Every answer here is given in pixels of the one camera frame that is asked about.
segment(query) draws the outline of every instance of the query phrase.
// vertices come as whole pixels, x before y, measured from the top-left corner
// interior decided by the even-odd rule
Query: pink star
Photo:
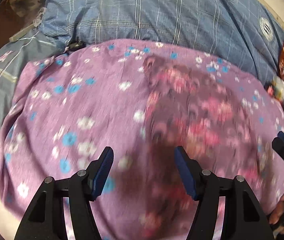
[[[0,62],[4,62],[4,60],[6,59],[6,57],[11,54],[13,51],[7,51],[6,53],[4,53],[1,57],[0,57]]]

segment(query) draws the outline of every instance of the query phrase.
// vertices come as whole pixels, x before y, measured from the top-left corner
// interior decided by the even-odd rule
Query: metal screw
[[[82,177],[86,174],[86,170],[80,170],[80,171],[78,171],[77,174],[78,174],[78,176]]]
[[[244,181],[244,177],[241,176],[241,175],[236,176],[236,179],[237,179],[239,182],[243,182],[243,181]]]
[[[202,174],[205,176],[209,176],[211,172],[209,170],[202,170]]]
[[[45,182],[45,183],[51,183],[52,180],[53,180],[52,177],[46,177],[45,180],[44,180],[44,182]]]

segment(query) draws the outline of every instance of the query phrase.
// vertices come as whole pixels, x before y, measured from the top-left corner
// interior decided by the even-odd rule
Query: human hand
[[[277,203],[275,209],[273,210],[271,216],[269,217],[270,224],[276,224],[280,216],[284,212],[284,194],[281,196],[279,202]],[[279,227],[277,230],[280,234],[284,234],[284,227]]]

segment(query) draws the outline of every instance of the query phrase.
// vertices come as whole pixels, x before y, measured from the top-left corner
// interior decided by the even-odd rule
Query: circular emblem
[[[273,39],[273,29],[268,19],[261,17],[260,18],[260,27],[263,35],[266,37],[268,41]]]

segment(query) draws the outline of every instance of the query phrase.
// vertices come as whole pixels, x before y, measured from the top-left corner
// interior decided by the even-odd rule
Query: purple floral cloth
[[[197,204],[173,148],[218,176],[243,175],[269,213],[284,193],[284,162],[271,148],[280,130],[281,106],[229,62],[160,42],[108,41],[26,65],[0,132],[0,196],[21,218],[45,177],[70,177],[111,146],[113,167],[91,204],[101,236],[185,239]]]

